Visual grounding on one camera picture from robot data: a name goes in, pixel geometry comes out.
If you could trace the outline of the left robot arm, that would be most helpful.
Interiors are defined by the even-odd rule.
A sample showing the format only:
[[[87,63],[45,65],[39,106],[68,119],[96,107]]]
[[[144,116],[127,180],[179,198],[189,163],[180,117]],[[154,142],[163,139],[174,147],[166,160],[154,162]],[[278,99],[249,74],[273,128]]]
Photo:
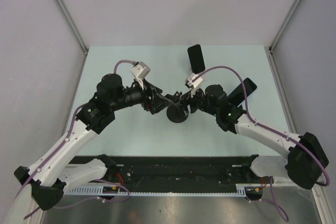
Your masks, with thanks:
[[[76,154],[97,137],[115,119],[115,112],[141,105],[157,114],[173,102],[153,84],[137,81],[124,87],[116,73],[102,77],[93,97],[75,109],[69,130],[38,161],[29,167],[18,167],[14,175],[23,187],[31,185],[31,197],[45,211],[54,207],[70,189],[71,180],[61,172]]]

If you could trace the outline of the black round-base phone stand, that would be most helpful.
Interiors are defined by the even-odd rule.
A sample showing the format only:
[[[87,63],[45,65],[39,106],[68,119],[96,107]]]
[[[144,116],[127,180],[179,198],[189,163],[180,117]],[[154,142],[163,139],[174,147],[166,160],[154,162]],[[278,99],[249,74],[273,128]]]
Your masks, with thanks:
[[[167,107],[166,116],[173,123],[182,123],[188,116],[181,116],[178,111],[179,104],[181,103],[180,97],[182,93],[176,91],[174,94],[166,94],[165,97],[173,103]]]

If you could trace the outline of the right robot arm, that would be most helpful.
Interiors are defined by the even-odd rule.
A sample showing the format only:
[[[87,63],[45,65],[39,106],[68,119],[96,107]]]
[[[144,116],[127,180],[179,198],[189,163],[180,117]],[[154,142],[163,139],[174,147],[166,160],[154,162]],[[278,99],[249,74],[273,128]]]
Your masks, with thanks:
[[[219,84],[198,89],[195,93],[188,92],[180,98],[182,108],[188,113],[197,110],[208,113],[215,117],[223,131],[252,138],[280,154],[287,160],[285,176],[296,185],[304,189],[322,185],[318,179],[329,160],[317,137],[309,132],[299,135],[266,126],[243,109],[243,101],[243,98],[235,100],[232,95],[227,95]]]

